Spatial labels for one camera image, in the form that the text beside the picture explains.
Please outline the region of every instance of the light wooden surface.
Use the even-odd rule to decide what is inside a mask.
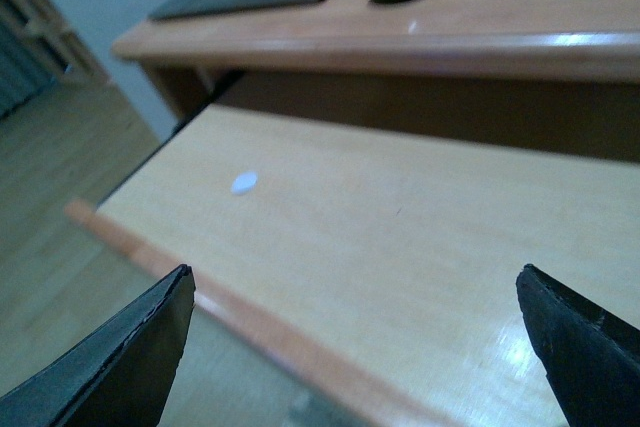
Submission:
[[[369,420],[558,426],[515,278],[535,263],[640,326],[639,188],[634,164],[214,106],[88,218],[193,265],[211,313]]]
[[[0,121],[0,396],[155,282],[63,207],[98,202],[156,146],[114,87],[57,86]],[[280,427],[305,392],[196,309],[160,425]]]
[[[114,52],[147,66],[637,82],[640,0],[327,0],[145,21]]]

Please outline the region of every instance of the wooden edge trim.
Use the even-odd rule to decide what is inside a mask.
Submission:
[[[175,42],[142,24],[114,55],[157,66],[638,82],[640,32],[428,34]]]
[[[65,214],[155,277],[181,262],[116,222],[74,200]],[[376,426],[463,424],[427,408],[395,387],[318,344],[295,327],[248,302],[193,268],[196,304],[284,371]]]

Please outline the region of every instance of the wooden desk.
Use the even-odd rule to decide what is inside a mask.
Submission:
[[[487,95],[495,92],[493,80],[468,80],[466,87],[488,100],[473,105],[447,101],[460,91],[471,99],[473,89],[442,84],[429,112],[450,107],[460,118],[468,106],[491,111],[499,99],[504,117],[520,119],[526,135],[529,118],[511,114],[510,99],[526,92],[531,112],[555,92],[536,135],[549,126],[558,138],[575,129],[585,132],[574,136],[584,146],[593,131],[609,145],[619,127],[636,152],[639,4],[328,0],[143,22],[114,52],[140,63],[180,116],[201,103],[212,73],[235,68],[344,74],[322,80],[340,84],[340,92],[350,91],[354,77],[347,74],[366,89],[375,76],[362,74],[388,76],[395,98],[422,89],[413,110],[397,105],[388,116],[425,112],[415,110],[424,100],[422,77],[519,79],[495,98]],[[377,118],[360,122],[372,120],[370,106],[380,113],[388,102],[375,94],[386,81],[375,79],[362,115],[349,123],[379,127]],[[535,83],[548,80],[564,83]],[[578,81],[598,86],[592,92]],[[576,89],[589,104],[578,125],[554,110]],[[299,115],[305,109],[291,97],[284,110]],[[579,112],[575,98],[572,112]],[[610,124],[597,121],[599,109],[607,112],[610,101],[621,115],[600,136]],[[328,101],[315,105],[322,110]],[[412,128],[409,115],[402,119],[410,128],[401,122],[392,130]],[[469,122],[471,138],[462,138],[494,142],[473,137],[490,119]],[[633,152],[621,157],[637,160]],[[257,189],[232,197],[231,181],[250,168],[260,174]],[[639,185],[634,164],[214,107],[97,214],[79,204],[70,213],[156,275],[181,261],[193,264],[204,309],[374,424],[558,426],[562,414],[522,324],[516,275],[536,263],[640,326]]]
[[[327,0],[147,21],[113,50],[180,116],[210,88],[207,69],[638,82],[640,0]]]
[[[254,191],[231,182],[255,169]],[[558,426],[515,278],[640,326],[640,168],[213,106],[69,210],[375,425]]]

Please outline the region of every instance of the wooden floor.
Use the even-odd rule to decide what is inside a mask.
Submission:
[[[114,88],[58,86],[0,122],[0,395],[154,283],[62,208],[99,201],[156,144]],[[304,395],[195,311],[161,425],[279,426]]]

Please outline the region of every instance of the white sticker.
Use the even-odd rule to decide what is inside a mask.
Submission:
[[[249,171],[240,174],[231,184],[231,193],[233,195],[244,195],[250,192],[258,182],[258,174]]]

